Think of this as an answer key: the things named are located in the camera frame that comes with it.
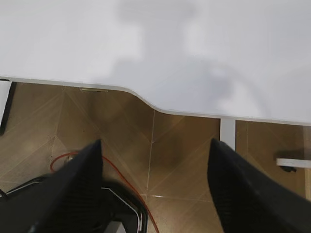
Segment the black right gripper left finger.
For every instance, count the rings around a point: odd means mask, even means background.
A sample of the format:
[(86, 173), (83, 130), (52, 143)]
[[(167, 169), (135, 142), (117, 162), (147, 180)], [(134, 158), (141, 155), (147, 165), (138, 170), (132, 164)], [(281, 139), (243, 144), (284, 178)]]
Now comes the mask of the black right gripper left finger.
[(90, 233), (98, 226), (102, 184), (100, 140), (57, 172), (32, 179), (0, 200), (2, 233)]

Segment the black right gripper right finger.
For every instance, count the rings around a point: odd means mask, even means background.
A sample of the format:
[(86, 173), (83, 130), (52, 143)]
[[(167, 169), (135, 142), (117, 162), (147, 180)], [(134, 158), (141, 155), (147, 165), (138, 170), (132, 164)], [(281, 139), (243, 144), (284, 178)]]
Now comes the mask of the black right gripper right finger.
[(225, 233), (309, 233), (311, 203), (212, 139), (207, 182)]

